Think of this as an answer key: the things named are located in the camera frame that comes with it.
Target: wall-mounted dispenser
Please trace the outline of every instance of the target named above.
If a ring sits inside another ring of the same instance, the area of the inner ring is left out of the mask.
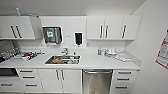
[[[75,41],[78,46],[82,44],[82,33],[75,33]]]
[[[43,27],[45,43],[59,44],[62,42],[61,27]]]

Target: cabinet handle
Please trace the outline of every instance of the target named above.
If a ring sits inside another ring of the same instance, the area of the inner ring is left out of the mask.
[[[56,73],[57,73],[57,78],[58,78],[58,80],[59,80],[59,76],[58,76],[58,70],[56,70]]]
[[[34,85],[33,84],[31,84],[31,85],[30,84],[26,84],[26,86],[37,86],[37,84],[34,84]]]
[[[12,29],[12,32],[13,32],[14,37],[17,38],[17,37],[16,37],[16,34],[15,34],[15,32],[14,32],[13,26],[11,26],[11,29]]]
[[[118,89],[127,89],[127,86],[115,86]]]
[[[33,70],[29,70],[29,71],[20,70],[20,72],[33,72]]]
[[[117,80],[130,80],[129,78],[117,78]]]
[[[131,72],[118,72],[119,74],[131,74]]]
[[[35,78],[35,76],[23,76],[23,78]]]
[[[108,25],[106,26],[106,36],[105,36],[105,38],[107,38],[107,30],[108,30]]]
[[[125,36],[125,30],[126,30],[126,25],[124,25],[124,32],[123,32],[123,36],[122,36],[122,38],[124,38],[124,36]]]
[[[18,31],[19,37],[22,38],[22,36],[20,35],[20,32],[19,32],[18,26],[16,26],[16,29],[17,29],[17,31]]]
[[[64,74],[63,74],[63,70],[61,70],[61,72],[62,72],[62,79],[64,80]]]
[[[100,28],[100,38],[102,38],[102,25],[101,25],[101,28]]]
[[[12,86],[13,84],[1,84],[1,86]]]

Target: backsplash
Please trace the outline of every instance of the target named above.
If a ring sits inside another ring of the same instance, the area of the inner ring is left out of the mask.
[[[15,47],[21,48],[57,48],[62,49],[68,47],[70,49],[84,49],[84,48],[117,48],[119,51],[123,51],[125,47],[124,40],[87,40],[86,39],[86,17],[74,17],[67,19],[66,16],[42,16],[42,26],[60,26],[62,29],[63,40],[59,45],[48,45],[44,39],[37,40],[15,40],[13,41]],[[81,32],[82,45],[79,47],[75,44],[75,32]]]

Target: dishwasher handle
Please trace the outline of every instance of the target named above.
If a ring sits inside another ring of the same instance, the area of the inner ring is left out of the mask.
[[[104,73],[112,73],[112,71],[86,71],[84,70],[85,73],[88,73],[88,74],[104,74]]]

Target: soap dispenser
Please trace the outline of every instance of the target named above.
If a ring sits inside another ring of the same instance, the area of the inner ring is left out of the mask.
[[[78,46],[82,44],[82,33],[75,33],[75,41]]]

